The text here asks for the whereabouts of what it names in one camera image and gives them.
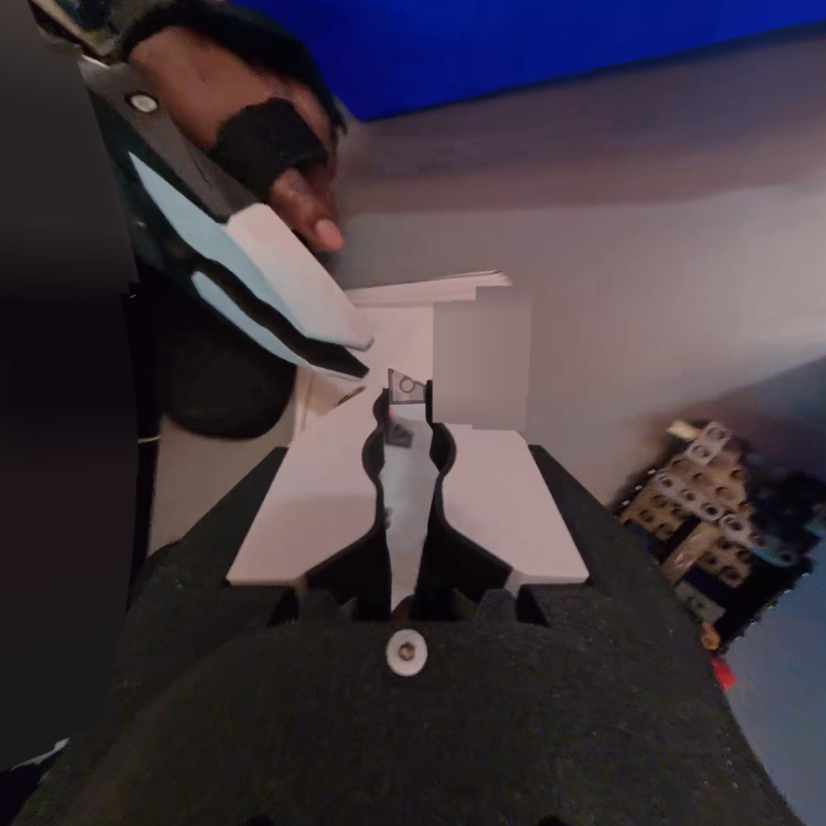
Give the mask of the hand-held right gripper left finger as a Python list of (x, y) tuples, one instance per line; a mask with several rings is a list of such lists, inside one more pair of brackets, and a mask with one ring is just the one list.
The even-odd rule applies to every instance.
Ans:
[(293, 441), (226, 573), (232, 586), (324, 590), (391, 608), (384, 435), (389, 393), (368, 387)]

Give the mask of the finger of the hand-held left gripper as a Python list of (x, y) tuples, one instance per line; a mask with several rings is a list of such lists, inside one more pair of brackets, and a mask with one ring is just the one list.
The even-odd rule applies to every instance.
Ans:
[(130, 153), (144, 189), (178, 236), (221, 264), (304, 336), (359, 352), (374, 342), (361, 311), (269, 207), (260, 202), (218, 222)]
[(368, 367), (345, 346), (305, 336), (222, 265), (197, 269), (191, 274), (191, 284), (212, 310), (277, 358), (348, 381), (367, 376)]

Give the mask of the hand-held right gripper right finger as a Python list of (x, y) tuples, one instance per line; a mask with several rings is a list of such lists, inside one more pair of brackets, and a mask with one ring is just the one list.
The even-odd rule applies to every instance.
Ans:
[(416, 606), (477, 606), (492, 591), (518, 597), (527, 586), (585, 584), (586, 563), (524, 438), (437, 422), (431, 385), (425, 413), (437, 476)]

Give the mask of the red and black lego car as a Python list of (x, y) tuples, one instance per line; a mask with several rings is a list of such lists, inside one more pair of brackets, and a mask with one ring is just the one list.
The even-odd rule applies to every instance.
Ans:
[(763, 457), (712, 419), (676, 419), (666, 434), (656, 463), (617, 496), (614, 515), (645, 537), (729, 690), (730, 646), (814, 571), (824, 481)]

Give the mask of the blue plastic bin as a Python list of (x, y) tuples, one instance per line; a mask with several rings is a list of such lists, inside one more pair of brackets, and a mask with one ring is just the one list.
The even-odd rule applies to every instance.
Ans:
[(246, 1), (359, 120), (824, 23), (824, 1)]

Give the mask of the lego instruction booklet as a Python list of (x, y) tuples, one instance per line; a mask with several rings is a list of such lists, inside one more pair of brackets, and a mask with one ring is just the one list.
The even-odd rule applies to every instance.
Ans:
[[(296, 418), (309, 423), (368, 387), (388, 390), (387, 370), (420, 382), (438, 367), (436, 400), (440, 410), (459, 415), (460, 425), (524, 426), (530, 372), (530, 298), (515, 291), (500, 274), (455, 277), (439, 282), (372, 287), (357, 305), (373, 326), (366, 357), (366, 380), (345, 388), (343, 379), (300, 375)], [(384, 444), (380, 480), (384, 492), (387, 547), (391, 563), (391, 608), (415, 579), (410, 565), (420, 558), (437, 470), (429, 459), (431, 429), (425, 405), (399, 406), (388, 423), (415, 433), (410, 449)], [(389, 610), (359, 610), (367, 620), (384, 620)]]

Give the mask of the person's left hand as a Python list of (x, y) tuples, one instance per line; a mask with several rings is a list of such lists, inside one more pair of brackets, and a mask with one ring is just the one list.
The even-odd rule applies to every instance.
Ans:
[(289, 169), (270, 186), (265, 202), (317, 253), (345, 244), (336, 205), (339, 130), (310, 88), (255, 68), (219, 43), (175, 26), (135, 47), (129, 64), (150, 86), (175, 126), (199, 149), (214, 147), (224, 124), (243, 109), (273, 100), (289, 103), (325, 148), (324, 163)]

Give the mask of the black quilted pad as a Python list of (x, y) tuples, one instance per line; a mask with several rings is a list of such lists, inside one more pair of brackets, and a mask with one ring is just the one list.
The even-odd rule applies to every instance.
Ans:
[(163, 413), (187, 431), (253, 439), (281, 420), (297, 368), (179, 290), (149, 293)]

